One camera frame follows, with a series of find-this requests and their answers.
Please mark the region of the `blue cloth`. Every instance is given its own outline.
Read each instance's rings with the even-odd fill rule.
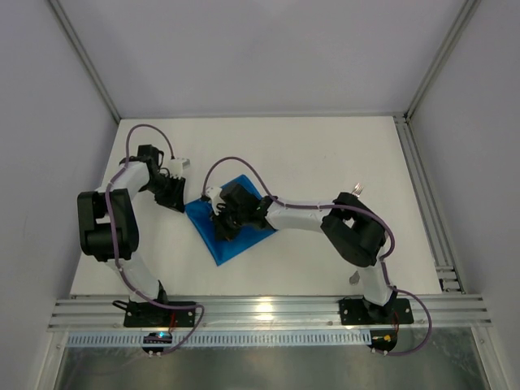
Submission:
[[[257,197],[257,199],[262,198],[258,190],[246,175],[238,176],[236,179],[225,184],[223,188],[231,183],[241,184],[245,189]],[[213,255],[217,266],[224,264],[230,258],[234,258],[237,254],[241,254],[246,249],[275,233],[275,231],[272,230],[259,231],[255,230],[254,227],[244,226],[234,240],[218,241],[215,239],[215,228],[210,220],[211,211],[211,204],[207,201],[201,201],[200,199],[191,201],[186,205],[186,214],[188,215],[188,218],[192,221],[193,225],[195,225],[195,228],[206,243],[206,246]]]

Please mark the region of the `white platform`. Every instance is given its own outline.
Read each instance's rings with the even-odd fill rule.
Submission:
[[[107,182],[124,157],[124,141],[135,124],[161,128],[175,155],[191,160],[185,201],[200,197],[202,181],[217,159],[236,155],[257,168],[274,194],[293,200],[331,199],[365,185],[361,200],[396,235],[388,259],[392,282],[419,294],[440,293],[423,222],[391,117],[129,119],[121,122],[105,173]],[[141,144],[167,152],[153,130],[134,132],[131,153]],[[225,162],[210,178],[220,185],[245,173]],[[350,286],[354,267],[319,233],[282,231],[217,267],[186,215],[154,203],[150,193],[134,202],[139,251],[169,295],[358,295]],[[113,271],[82,255],[72,294],[125,294]]]

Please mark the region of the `black mounting bracket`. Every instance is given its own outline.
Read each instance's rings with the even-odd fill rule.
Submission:
[[[194,306],[192,301],[169,301],[169,306]],[[195,325],[195,309],[167,310],[148,302],[113,301],[112,305],[124,310],[124,327],[188,327]]]
[[[414,323],[414,315],[410,307],[410,301],[406,298],[397,298],[392,305],[392,313],[386,318],[379,318],[376,322],[366,308],[363,298],[343,298],[339,302],[341,325],[392,325],[393,313],[397,314],[399,324]]]

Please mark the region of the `gray wall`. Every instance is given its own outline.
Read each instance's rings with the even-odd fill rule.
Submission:
[[[0,378],[31,387],[79,256],[76,195],[98,184],[115,123],[43,0],[0,4]]]
[[[413,118],[467,284],[484,295],[509,362],[516,368],[520,367],[519,38],[520,2],[482,2]]]
[[[463,0],[62,0],[124,118],[403,111]]]

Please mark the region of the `purple cable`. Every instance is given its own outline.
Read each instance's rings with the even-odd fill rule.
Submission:
[[[161,309],[166,309],[166,310],[195,310],[195,309],[200,309],[201,310],[199,318],[195,322],[193,328],[186,335],[186,337],[184,339],[182,339],[181,341],[179,341],[179,343],[177,343],[176,345],[170,347],[169,349],[165,349],[162,352],[162,355],[167,355],[169,353],[172,353],[172,352],[176,351],[195,332],[195,330],[197,329],[197,327],[200,325],[200,323],[202,321],[202,317],[204,316],[204,306],[203,305],[173,306],[173,305],[164,305],[162,303],[156,302],[153,299],[147,297],[141,291],[137,290],[137,288],[135,288],[132,285],[130,280],[128,280],[127,276],[124,274],[124,269],[121,267],[121,263],[119,261],[119,246],[117,244],[117,231],[115,230],[115,222],[114,222],[115,221],[114,220],[114,210],[112,209],[110,192],[111,192],[112,187],[114,186],[114,183],[117,181],[117,179],[119,177],[121,177],[121,175],[128,169],[128,164],[130,163],[130,136],[138,128],[152,128],[153,130],[156,130],[157,132],[159,132],[164,137],[164,139],[166,140],[166,142],[168,144],[168,147],[170,148],[171,158],[174,158],[173,148],[171,147],[171,142],[170,142],[170,140],[168,140],[168,137],[166,136],[166,134],[164,132],[162,132],[161,130],[159,130],[155,126],[152,126],[151,124],[146,124],[146,123],[138,124],[138,125],[134,126],[133,128],[131,128],[130,131],[128,132],[126,145],[125,145],[126,157],[124,159],[124,165],[114,175],[114,177],[112,177],[112,179],[106,185],[106,190],[105,190],[106,210],[107,210],[108,215],[110,217],[110,232],[112,234],[112,245],[114,246],[114,263],[115,263],[115,266],[117,267],[117,269],[119,270],[119,274],[121,275],[121,279],[126,284],[128,289],[130,291],[132,291],[133,293],[135,293],[140,298],[142,298],[145,301],[149,302],[151,305],[160,307]]]
[[[220,165],[221,163],[223,163],[224,161],[227,161],[227,160],[235,160],[235,161],[238,161],[238,162],[243,163],[244,165],[246,165],[253,172],[253,174],[256,176],[256,178],[258,179],[258,182],[260,182],[260,185],[263,187],[263,189],[266,192],[267,196],[274,203],[276,203],[276,204],[278,204],[280,206],[287,207],[288,209],[300,209],[300,210],[321,210],[321,209],[323,209],[323,210],[330,210],[330,209],[349,210],[349,211],[354,211],[354,212],[359,213],[359,214],[366,215],[367,217],[372,218],[375,222],[379,223],[383,227],[383,229],[386,231],[386,233],[388,234],[388,238],[390,239],[390,248],[379,257],[379,260],[381,261],[381,268],[383,269],[383,277],[384,277],[385,283],[387,284],[387,286],[391,290],[393,290],[393,291],[395,291],[397,293],[402,293],[402,294],[408,295],[409,297],[412,297],[415,301],[417,301],[417,303],[424,309],[424,312],[426,313],[426,316],[428,318],[428,331],[427,331],[427,334],[424,337],[424,340],[421,341],[421,343],[419,345],[417,345],[416,347],[414,347],[414,348],[412,348],[412,349],[410,349],[408,351],[404,351],[404,352],[389,352],[389,353],[387,353],[387,356],[406,356],[406,355],[410,355],[410,354],[412,354],[414,352],[419,351],[420,349],[422,349],[427,344],[427,342],[430,340],[431,329],[432,329],[430,312],[429,312],[428,308],[426,307],[426,305],[424,305],[424,302],[421,301],[421,299],[419,297],[417,297],[416,295],[414,295],[411,292],[408,292],[408,291],[405,291],[405,290],[400,290],[399,288],[396,288],[395,286],[393,286],[392,283],[390,283],[390,279],[388,278],[388,270],[387,270],[386,264],[384,263],[384,259],[387,258],[388,256],[390,256],[392,254],[392,252],[394,251],[394,249],[396,248],[396,238],[393,235],[392,229],[390,229],[390,227],[378,215],[376,215],[374,213],[371,213],[370,211],[366,211],[366,210],[360,209],[359,207],[354,207],[354,206],[346,206],[346,205],[320,205],[320,206],[312,206],[312,205],[294,205],[294,204],[291,204],[291,203],[283,203],[276,196],[274,196],[271,193],[271,191],[269,191],[269,188],[266,186],[265,182],[263,181],[262,177],[257,172],[257,170],[254,169],[254,167],[251,164],[249,164],[247,161],[245,161],[243,158],[236,157],[236,156],[228,156],[228,157],[221,158],[219,161],[217,161],[215,164],[213,164],[211,166],[210,170],[206,174],[206,178],[204,179],[204,184],[202,185],[202,195],[204,195],[206,193],[206,187],[207,187],[207,184],[208,184],[208,180],[210,179],[210,175],[213,172],[213,170],[218,165]]]

